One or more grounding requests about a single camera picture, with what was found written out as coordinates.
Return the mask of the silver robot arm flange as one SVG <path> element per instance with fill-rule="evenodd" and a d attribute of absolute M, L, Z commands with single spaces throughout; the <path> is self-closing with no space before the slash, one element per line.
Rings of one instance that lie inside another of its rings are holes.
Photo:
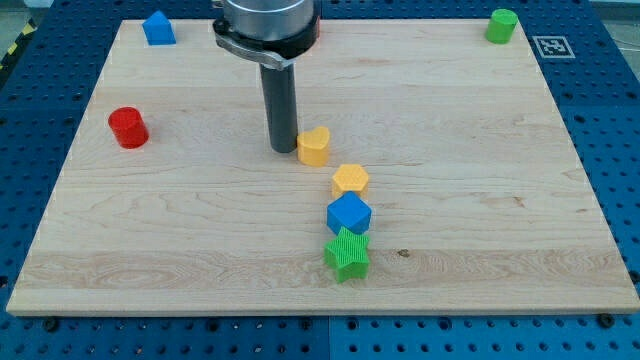
<path fill-rule="evenodd" d="M 216 44 L 271 70 L 293 65 L 319 37 L 318 0 L 223 0 Z"/>

